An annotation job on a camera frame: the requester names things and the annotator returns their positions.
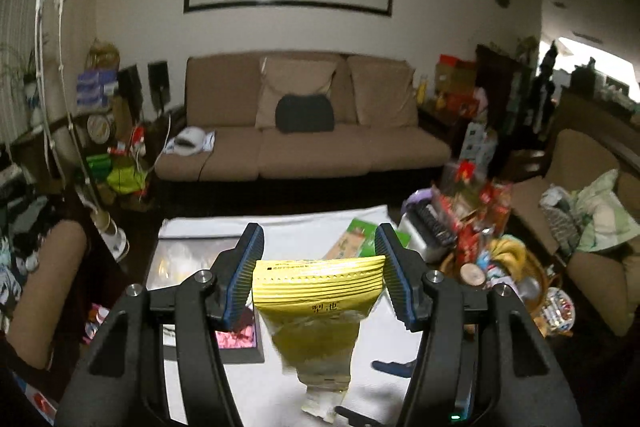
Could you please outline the green sushi seaweed packet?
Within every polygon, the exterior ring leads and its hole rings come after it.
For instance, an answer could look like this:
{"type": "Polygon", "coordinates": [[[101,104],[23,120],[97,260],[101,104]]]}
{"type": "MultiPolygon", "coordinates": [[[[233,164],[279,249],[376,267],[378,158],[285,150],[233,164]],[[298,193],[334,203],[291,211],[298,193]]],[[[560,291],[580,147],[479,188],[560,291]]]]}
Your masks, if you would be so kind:
{"type": "Polygon", "coordinates": [[[323,257],[324,260],[375,256],[374,223],[352,219],[336,243],[323,257]]]}

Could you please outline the yellow snack packet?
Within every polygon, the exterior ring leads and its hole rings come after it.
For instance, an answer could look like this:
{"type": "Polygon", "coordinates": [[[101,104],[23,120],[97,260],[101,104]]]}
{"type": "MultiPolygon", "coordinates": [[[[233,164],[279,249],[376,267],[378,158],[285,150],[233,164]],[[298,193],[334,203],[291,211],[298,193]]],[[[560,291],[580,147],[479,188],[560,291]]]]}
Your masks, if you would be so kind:
{"type": "Polygon", "coordinates": [[[306,387],[302,410],[332,424],[352,374],[352,354],[384,289],[383,256],[259,260],[252,300],[285,373],[306,387]]]}

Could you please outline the wicker basket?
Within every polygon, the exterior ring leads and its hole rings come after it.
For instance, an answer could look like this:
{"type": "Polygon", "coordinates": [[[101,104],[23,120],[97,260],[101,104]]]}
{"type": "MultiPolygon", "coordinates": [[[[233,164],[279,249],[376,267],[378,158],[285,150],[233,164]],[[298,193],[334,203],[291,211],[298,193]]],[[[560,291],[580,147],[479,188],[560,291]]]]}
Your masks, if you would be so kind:
{"type": "Polygon", "coordinates": [[[448,255],[439,270],[476,289],[506,285],[532,317],[542,311],[550,288],[547,272],[521,239],[495,236],[492,228],[465,239],[463,248],[448,255]]]}

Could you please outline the white striped table mat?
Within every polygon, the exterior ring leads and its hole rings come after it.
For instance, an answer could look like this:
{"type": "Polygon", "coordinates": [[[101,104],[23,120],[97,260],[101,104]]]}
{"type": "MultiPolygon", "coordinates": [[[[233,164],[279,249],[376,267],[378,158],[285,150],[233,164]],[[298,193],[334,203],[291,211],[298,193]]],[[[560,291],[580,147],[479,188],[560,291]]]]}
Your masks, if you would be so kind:
{"type": "Polygon", "coordinates": [[[384,206],[260,218],[174,219],[158,232],[146,286],[179,285],[210,268],[257,223],[262,257],[248,278],[265,362],[224,371],[245,426],[334,426],[344,405],[371,424],[393,426],[408,381],[372,362],[416,358],[421,334],[396,317],[383,282],[385,257],[334,257],[352,220],[390,222],[384,206]]]}

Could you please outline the white floor lamp stand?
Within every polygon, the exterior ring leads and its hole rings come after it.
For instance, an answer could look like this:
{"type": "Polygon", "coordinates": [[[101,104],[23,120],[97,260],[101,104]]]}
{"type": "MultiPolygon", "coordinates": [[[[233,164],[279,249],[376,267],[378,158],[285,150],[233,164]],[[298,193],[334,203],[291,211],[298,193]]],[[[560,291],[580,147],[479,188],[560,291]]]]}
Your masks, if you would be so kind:
{"type": "Polygon", "coordinates": [[[80,136],[77,131],[77,126],[74,121],[74,114],[70,107],[70,101],[68,101],[67,89],[66,89],[66,77],[65,77],[65,63],[63,58],[62,47],[62,29],[63,29],[63,16],[66,0],[53,0],[53,6],[55,9],[55,65],[58,71],[58,80],[61,83],[62,100],[64,107],[63,126],[66,128],[67,134],[72,141],[73,148],[75,150],[77,159],[79,160],[79,168],[81,171],[81,186],[77,186],[70,182],[67,178],[62,160],[58,155],[58,143],[54,139],[55,131],[52,129],[48,113],[48,95],[47,95],[47,67],[46,59],[44,58],[44,48],[46,43],[44,36],[44,8],[46,7],[47,0],[35,0],[35,15],[34,15],[34,66],[36,77],[36,88],[39,98],[40,110],[42,115],[42,131],[43,131],[43,158],[46,164],[47,172],[52,179],[55,178],[54,173],[58,173],[58,179],[62,182],[64,187],[71,185],[78,195],[80,202],[86,208],[90,210],[91,221],[99,232],[103,243],[107,250],[111,253],[116,262],[125,259],[130,251],[130,243],[127,239],[125,231],[115,222],[111,213],[109,213],[104,207],[99,198],[98,188],[96,187],[96,181],[94,181],[89,170],[88,162],[82,153],[82,147],[80,145],[80,136]]]}

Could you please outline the white plastic container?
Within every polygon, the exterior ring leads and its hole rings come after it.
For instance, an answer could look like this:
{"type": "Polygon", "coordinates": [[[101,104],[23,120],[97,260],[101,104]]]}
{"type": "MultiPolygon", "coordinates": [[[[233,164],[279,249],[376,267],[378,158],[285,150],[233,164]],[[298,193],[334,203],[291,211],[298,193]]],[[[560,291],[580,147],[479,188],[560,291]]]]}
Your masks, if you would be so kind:
{"type": "Polygon", "coordinates": [[[413,202],[405,209],[398,230],[409,235],[408,248],[426,263],[436,263],[457,245],[457,235],[439,220],[430,202],[413,202]]]}

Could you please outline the white device on sofa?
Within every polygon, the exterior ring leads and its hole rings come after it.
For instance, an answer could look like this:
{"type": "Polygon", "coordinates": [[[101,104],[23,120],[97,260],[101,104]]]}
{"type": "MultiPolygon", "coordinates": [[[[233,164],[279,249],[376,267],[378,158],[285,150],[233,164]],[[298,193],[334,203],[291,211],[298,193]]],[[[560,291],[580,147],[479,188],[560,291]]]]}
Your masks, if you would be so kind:
{"type": "Polygon", "coordinates": [[[215,140],[215,131],[205,131],[198,127],[186,127],[175,138],[168,141],[163,153],[183,157],[199,153],[210,153],[214,149],[215,140]]]}

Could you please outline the brown sofa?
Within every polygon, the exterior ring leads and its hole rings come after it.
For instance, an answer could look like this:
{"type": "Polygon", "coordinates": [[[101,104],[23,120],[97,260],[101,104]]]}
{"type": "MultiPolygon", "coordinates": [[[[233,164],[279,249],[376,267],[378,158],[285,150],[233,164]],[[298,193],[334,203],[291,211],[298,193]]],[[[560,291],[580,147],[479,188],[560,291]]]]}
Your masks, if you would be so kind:
{"type": "Polygon", "coordinates": [[[445,165],[420,127],[405,61],[336,52],[191,57],[184,121],[156,166],[167,182],[331,179],[445,165]]]}

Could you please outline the black cushion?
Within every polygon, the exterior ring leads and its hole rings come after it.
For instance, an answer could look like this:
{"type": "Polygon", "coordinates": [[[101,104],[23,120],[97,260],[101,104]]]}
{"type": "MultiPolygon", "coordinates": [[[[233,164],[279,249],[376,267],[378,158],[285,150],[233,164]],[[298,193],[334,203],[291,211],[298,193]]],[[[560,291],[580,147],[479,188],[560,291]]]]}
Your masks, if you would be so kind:
{"type": "Polygon", "coordinates": [[[335,117],[330,100],[323,94],[285,95],[274,114],[282,133],[332,132],[335,117]]]}

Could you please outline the tan pillow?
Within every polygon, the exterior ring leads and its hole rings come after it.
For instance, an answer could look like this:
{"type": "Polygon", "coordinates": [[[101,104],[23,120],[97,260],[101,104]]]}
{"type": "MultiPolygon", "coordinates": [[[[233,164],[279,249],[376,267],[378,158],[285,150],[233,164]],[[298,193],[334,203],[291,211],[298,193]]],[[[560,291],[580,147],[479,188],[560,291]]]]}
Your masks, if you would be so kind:
{"type": "Polygon", "coordinates": [[[332,61],[299,60],[282,56],[263,56],[260,59],[260,91],[255,127],[273,128],[276,108],[285,95],[307,96],[331,92],[337,64],[332,61]]]}

